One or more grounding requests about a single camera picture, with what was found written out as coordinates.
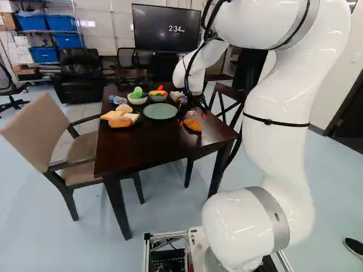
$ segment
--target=bowl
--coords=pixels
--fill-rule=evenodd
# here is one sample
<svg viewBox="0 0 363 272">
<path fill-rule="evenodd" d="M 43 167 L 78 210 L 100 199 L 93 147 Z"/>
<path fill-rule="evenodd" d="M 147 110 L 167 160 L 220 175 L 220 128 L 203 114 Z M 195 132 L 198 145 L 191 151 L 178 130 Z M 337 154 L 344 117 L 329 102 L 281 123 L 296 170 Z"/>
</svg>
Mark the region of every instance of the bowl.
<svg viewBox="0 0 363 272">
<path fill-rule="evenodd" d="M 147 96 L 145 96 L 144 98 L 140 98 L 140 99 L 134 99 L 134 98 L 130 98 L 130 95 L 131 95 L 131 93 L 129 93 L 127 95 L 127 99 L 133 105 L 142 105 L 142 104 L 146 103 L 146 101 L 147 101 Z"/>
<path fill-rule="evenodd" d="M 154 102 L 164 102 L 166 100 L 166 98 L 168 97 L 168 93 L 166 93 L 166 95 L 164 95 L 164 96 L 154 96 L 149 93 L 149 96 L 150 96 L 151 100 Z"/>
</svg>

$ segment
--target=water bottle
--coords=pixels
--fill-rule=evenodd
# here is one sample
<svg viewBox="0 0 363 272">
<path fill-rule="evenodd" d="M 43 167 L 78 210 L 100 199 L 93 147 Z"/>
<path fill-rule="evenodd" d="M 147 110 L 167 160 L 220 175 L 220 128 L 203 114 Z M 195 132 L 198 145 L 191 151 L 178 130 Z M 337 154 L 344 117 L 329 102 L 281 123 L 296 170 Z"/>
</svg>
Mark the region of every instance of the water bottle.
<svg viewBox="0 0 363 272">
<path fill-rule="evenodd" d="M 116 96 L 116 95 L 109 95 L 108 100 L 111 103 L 114 103 L 114 104 L 117 104 L 117 105 L 127 104 L 127 99 L 126 98 L 119 97 L 119 96 Z"/>
</svg>

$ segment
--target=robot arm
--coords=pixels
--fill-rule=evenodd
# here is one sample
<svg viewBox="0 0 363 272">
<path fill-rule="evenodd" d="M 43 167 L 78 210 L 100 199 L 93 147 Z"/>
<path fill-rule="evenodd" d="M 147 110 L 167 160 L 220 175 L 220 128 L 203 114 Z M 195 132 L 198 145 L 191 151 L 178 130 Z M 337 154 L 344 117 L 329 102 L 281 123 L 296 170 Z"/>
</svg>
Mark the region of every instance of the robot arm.
<svg viewBox="0 0 363 272">
<path fill-rule="evenodd" d="M 275 67 L 244 106 L 243 147 L 263 172 L 260 185 L 218 193 L 202 211 L 210 248 L 225 270 L 253 270 L 263 256 L 311 233 L 315 209 L 304 170 L 309 115 L 350 27 L 345 0 L 230 0 L 221 5 L 213 29 L 226 42 L 206 45 L 195 57 L 188 77 L 192 94 L 200 93 L 204 69 L 228 43 L 277 54 Z M 181 65 L 173 77 L 177 87 L 184 85 Z"/>
<path fill-rule="evenodd" d="M 215 64 L 222 54 L 225 52 L 227 47 L 229 46 L 228 42 L 212 40 L 207 43 L 200 51 L 200 53 L 196 56 L 191 71 L 190 76 L 188 77 L 189 87 L 192 92 L 192 95 L 200 95 L 203 90 L 203 82 L 205 69 L 213 64 Z M 187 67 L 189 62 L 191 61 L 192 56 L 198 49 L 190 52 L 185 57 L 183 57 L 179 63 L 176 65 L 172 80 L 174 86 L 177 88 L 183 88 L 185 72 L 187 71 Z"/>
</svg>

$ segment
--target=floor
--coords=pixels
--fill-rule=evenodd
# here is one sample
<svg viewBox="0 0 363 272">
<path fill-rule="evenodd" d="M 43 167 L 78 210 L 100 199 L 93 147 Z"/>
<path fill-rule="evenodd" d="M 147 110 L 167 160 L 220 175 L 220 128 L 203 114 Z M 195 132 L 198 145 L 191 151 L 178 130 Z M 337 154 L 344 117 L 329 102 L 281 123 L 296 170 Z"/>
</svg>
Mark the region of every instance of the floor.
<svg viewBox="0 0 363 272">
<path fill-rule="evenodd" d="M 207 99 L 213 88 L 214 83 L 209 83 Z M 32 87 L 18 97 L 33 100 L 43 92 L 58 101 L 48 86 Z M 0 97 L 0 103 L 5 101 L 7 97 Z M 225 99 L 226 106 L 231 103 Z M 218 106 L 216 98 L 213 112 L 218 112 Z M 71 121 L 100 111 L 99 104 L 60 107 Z M 0 127 L 14 114 L 12 109 L 2 113 Z M 97 125 L 90 122 L 77 129 L 85 133 Z M 70 141 L 62 136 L 54 161 L 64 156 Z M 73 222 L 57 189 L 0 137 L 0 271 L 141 271 L 144 232 L 200 225 L 215 157 L 196 162 L 188 189 L 183 187 L 186 161 L 142 171 L 144 205 L 138 203 L 132 181 L 124 180 L 134 234 L 125 241 L 103 185 L 75 191 L 80 219 Z M 310 131 L 306 171 L 316 204 L 316 225 L 304 243 L 285 250 L 292 267 L 296 272 L 363 271 L 363 263 L 341 243 L 345 237 L 363 240 L 363 156 Z M 241 149 L 223 177 L 221 190 L 257 185 L 260 178 Z"/>
</svg>

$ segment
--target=blue storage bin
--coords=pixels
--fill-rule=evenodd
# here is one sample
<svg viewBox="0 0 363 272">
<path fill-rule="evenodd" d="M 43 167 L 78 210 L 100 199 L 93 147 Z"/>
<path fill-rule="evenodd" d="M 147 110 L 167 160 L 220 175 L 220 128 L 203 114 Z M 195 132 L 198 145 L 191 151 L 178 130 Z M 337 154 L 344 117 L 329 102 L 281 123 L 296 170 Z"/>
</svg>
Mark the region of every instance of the blue storage bin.
<svg viewBox="0 0 363 272">
<path fill-rule="evenodd" d="M 75 18 L 70 15 L 46 15 L 50 30 L 55 31 L 76 31 Z"/>
<path fill-rule="evenodd" d="M 43 14 L 36 14 L 32 16 L 21 16 L 15 14 L 18 23 L 22 30 L 48 30 L 45 16 Z"/>
<path fill-rule="evenodd" d="M 59 48 L 80 48 L 83 47 L 79 40 L 78 34 L 54 34 L 57 45 Z"/>
<path fill-rule="evenodd" d="M 55 47 L 31 47 L 29 48 L 33 55 L 34 62 L 57 62 L 57 48 Z"/>
</svg>

